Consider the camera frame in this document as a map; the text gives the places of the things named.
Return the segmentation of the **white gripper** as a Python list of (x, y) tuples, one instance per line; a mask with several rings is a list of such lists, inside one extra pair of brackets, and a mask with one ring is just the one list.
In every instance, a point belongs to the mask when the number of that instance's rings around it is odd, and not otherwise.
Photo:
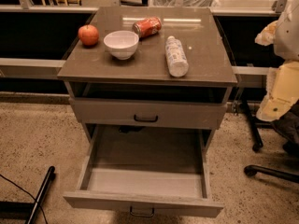
[(256, 117), (274, 121), (285, 115), (299, 100), (299, 62), (287, 61), (279, 68), (270, 68), (266, 77), (266, 95)]

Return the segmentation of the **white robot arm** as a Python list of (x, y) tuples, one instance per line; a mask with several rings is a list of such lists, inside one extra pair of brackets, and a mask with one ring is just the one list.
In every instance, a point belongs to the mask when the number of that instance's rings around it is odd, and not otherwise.
[(262, 46), (274, 45), (274, 53), (284, 59), (266, 77), (266, 95), (257, 118), (274, 121), (285, 115), (299, 100), (299, 0), (293, 0), (277, 21), (269, 23), (255, 37)]

